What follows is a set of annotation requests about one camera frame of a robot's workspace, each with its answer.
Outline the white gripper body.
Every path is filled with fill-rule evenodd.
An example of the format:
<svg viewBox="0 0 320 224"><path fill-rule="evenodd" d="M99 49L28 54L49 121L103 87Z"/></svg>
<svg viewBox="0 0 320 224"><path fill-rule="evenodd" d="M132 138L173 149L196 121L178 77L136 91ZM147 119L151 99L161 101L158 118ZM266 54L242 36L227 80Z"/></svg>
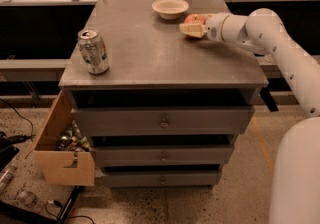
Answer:
<svg viewBox="0 0 320 224"><path fill-rule="evenodd" d="M229 13L212 14L206 20L207 37L216 42L222 42L222 28L225 20L230 16Z"/></svg>

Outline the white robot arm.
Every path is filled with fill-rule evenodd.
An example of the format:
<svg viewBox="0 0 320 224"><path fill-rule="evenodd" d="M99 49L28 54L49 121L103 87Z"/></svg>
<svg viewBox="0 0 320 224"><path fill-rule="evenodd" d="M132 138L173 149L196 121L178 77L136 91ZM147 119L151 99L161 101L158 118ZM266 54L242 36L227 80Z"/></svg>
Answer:
<svg viewBox="0 0 320 224"><path fill-rule="evenodd" d="M260 8L248 16L207 14L204 22L184 22L194 38L230 42L270 54L307 118L282 138L275 160L269 224L320 224L320 64L296 43L280 17Z"/></svg>

